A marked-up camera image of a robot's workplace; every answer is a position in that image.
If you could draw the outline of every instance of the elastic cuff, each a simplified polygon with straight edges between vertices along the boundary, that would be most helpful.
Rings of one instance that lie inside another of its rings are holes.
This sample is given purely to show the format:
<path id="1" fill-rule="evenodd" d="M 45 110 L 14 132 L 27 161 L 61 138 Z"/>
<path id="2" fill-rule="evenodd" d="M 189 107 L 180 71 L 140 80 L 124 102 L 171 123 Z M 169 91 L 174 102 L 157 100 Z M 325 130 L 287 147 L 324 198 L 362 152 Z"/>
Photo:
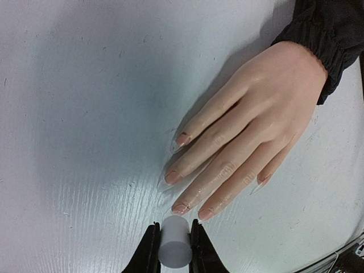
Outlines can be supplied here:
<path id="1" fill-rule="evenodd" d="M 272 43 L 291 41 L 301 44 L 321 60 L 328 71 L 328 79 L 317 101 L 318 105 L 323 104 L 328 95 L 335 91 L 344 70 L 344 51 L 334 40 L 333 27 L 322 20 L 323 17 L 315 14 L 314 5 L 292 21 Z"/>

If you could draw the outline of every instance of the jacket sleeve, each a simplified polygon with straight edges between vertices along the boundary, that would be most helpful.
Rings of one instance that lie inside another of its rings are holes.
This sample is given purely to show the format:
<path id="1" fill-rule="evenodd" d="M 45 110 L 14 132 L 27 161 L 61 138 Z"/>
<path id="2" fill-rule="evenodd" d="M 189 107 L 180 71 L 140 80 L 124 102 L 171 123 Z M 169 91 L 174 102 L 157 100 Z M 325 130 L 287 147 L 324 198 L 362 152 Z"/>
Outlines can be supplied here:
<path id="1" fill-rule="evenodd" d="M 299 43 L 321 60 L 329 73 L 317 102 L 323 104 L 364 52 L 364 0 L 297 0 L 293 21 L 273 44 L 281 41 Z"/>

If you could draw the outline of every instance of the white table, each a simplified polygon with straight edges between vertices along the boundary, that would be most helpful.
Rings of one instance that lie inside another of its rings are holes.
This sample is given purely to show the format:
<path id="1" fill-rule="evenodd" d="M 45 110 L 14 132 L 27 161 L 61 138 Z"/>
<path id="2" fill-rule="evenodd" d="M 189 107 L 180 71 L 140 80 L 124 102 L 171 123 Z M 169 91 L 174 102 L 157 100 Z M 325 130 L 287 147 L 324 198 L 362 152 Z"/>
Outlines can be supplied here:
<path id="1" fill-rule="evenodd" d="M 176 127 L 293 4 L 2 1 L 0 272 L 121 272 L 179 193 L 156 190 Z M 360 233 L 363 135 L 356 62 L 268 186 L 204 224 L 226 267 L 292 272 Z"/>

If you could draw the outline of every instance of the gray cylindrical object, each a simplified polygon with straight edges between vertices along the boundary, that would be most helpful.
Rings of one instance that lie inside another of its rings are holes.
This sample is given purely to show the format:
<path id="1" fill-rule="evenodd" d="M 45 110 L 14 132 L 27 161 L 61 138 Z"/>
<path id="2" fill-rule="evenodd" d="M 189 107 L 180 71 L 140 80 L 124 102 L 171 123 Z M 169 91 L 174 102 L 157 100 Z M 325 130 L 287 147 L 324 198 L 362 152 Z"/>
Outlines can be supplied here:
<path id="1" fill-rule="evenodd" d="M 192 260 L 189 225 L 185 218 L 173 215 L 162 222 L 159 261 L 169 268 L 182 268 Z"/>

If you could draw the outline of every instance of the hand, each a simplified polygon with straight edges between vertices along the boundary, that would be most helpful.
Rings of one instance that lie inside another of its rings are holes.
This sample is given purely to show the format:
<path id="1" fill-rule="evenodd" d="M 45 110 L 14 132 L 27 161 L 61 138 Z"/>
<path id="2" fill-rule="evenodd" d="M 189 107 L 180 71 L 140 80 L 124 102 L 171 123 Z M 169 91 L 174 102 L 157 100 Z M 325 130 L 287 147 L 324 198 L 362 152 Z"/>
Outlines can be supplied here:
<path id="1" fill-rule="evenodd" d="M 177 138 L 196 143 L 166 172 L 178 183 L 215 156 L 172 206 L 184 214 L 207 198 L 198 216 L 222 211 L 256 177 L 265 185 L 307 127 L 327 78 L 306 48 L 280 42 L 244 64 Z"/>

